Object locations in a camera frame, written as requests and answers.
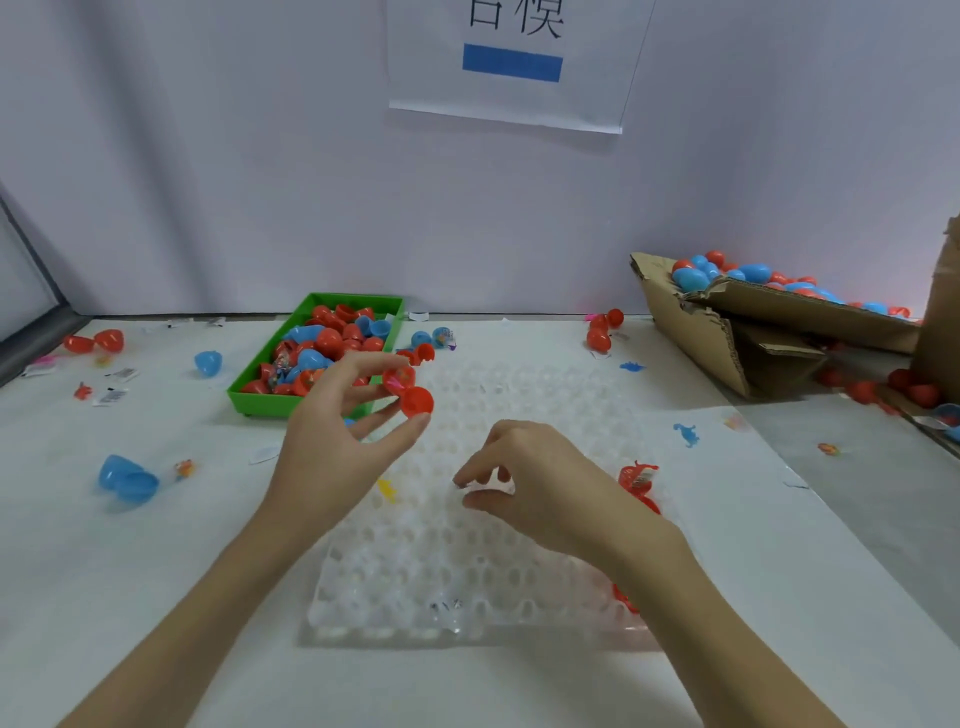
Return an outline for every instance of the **green plastic tray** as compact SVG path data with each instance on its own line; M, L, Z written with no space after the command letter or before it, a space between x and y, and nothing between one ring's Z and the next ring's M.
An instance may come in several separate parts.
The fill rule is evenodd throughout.
M257 378L261 363L270 363L271 354L274 347L283 338L283 334L293 327L303 325L310 318L313 309L323 304L331 310L337 303L345 303L354 310L366 308L373 309L377 319L387 317L387 314L393 314L395 317L394 325L390 329L390 334L383 344L384 352L394 350L396 335L400 331L400 320L403 318L403 299L399 296L370 296L360 293L311 293L297 306L290 318L283 322L282 326L276 330L276 333L270 337L270 340L264 345L253 361L247 365L247 368L240 373L240 376L227 389L227 396L233 402L233 408L242 415L256 415L257 417L290 417L297 405L300 404L301 397L284 397L280 395L250 395L241 392L248 382ZM371 406L362 404L350 413L353 420L358 420L370 413Z

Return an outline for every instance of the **forearm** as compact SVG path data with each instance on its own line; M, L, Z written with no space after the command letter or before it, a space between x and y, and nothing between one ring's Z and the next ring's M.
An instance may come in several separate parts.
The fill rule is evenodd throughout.
M610 576L649 625L706 726L843 725L727 603L675 526L662 522L660 532L641 536L621 531L606 554Z
M186 725L237 635L298 553L254 518L60 727Z

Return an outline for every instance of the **left hand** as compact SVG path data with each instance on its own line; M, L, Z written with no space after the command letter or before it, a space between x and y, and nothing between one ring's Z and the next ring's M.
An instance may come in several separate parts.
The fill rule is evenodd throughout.
M391 396L382 384L353 382L409 365L397 354L348 352L327 369L290 418L256 517L307 550L349 513L430 423L429 415L418 415L382 440L359 442L390 420L400 403L394 400L347 427L343 418L358 404Z

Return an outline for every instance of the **white table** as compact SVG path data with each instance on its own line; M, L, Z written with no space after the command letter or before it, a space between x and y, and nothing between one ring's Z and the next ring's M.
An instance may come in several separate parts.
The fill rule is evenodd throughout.
M400 341L440 324L405 323ZM113 325L95 322L87 331ZM192 357L216 349L239 368L276 326L194 323L147 334L124 322L128 347L114 369L133 366L142 374L110 408L71 396L80 380L105 386L103 374L112 369L96 369L93 357L0 390L4 726L51 725L63 716L156 625L251 514L273 464L251 466L249 455L278 442L284 423L234 413L222 391L195 375ZM648 369L636 376L660 386L632 390L626 401L665 422L719 423L728 407L647 321L629 321L631 341L596 362L582 348L582 322L453 326L459 347L445 355L588 361L611 376L624 374L619 363L639 361ZM677 385L677 372L685 385ZM165 481L183 458L193 458L198 470L127 510L96 485L111 452ZM960 650L813 491L785 487L779 459L765 446L759 453L742 477L720 478L723 488L709 464L685 465L684 521L711 577L851 726L955 725ZM196 725L699 724L658 652L594 653L536 637L510 648L301 647L318 572L311 553L283 579L229 656Z

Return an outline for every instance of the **table surface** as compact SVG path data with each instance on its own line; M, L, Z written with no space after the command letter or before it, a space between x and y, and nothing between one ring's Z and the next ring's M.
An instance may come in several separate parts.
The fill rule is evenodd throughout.
M638 411L707 429L731 411L648 320L629 320L630 341L616 342L606 360L583 348L583 322L451 325L459 346L444 355L494 361L508 352L514 362L583 364L611 377L633 360L647 367L634 375L643 385L625 396ZM282 440L284 422L237 415L215 386L224 381L200 379L192 358L215 349L236 371L278 323L142 326L119 325L128 344L109 369L96 368L92 356L65 358L51 375L0 389L5 726L51 725L82 699L203 574L272 473L273 462L249 458ZM425 326L404 323L399 340ZM93 322L86 331L105 327ZM124 366L141 374L124 385L130 392L119 403L92 407L72 398L81 380L102 391L104 374ZM957 581L947 576L956 571L949 555L960 552L949 517L960 493L954 459L899 418L835 396L742 411L759 430L744 435L757 439L756 463L733 479L711 474L710 463L685 465L684 524L711 578L850 726L955 725L960 650L927 615L947 630L957 626ZM784 485L799 478L760 434L814 490ZM826 458L818 442L837 444L841 455ZM96 474L111 452L162 475L154 500L127 509L98 492ZM173 466L184 458L197 472L173 484ZM319 568L311 551L282 580L194 725L700 724L659 652L589 651L536 633L509 647L300 646Z

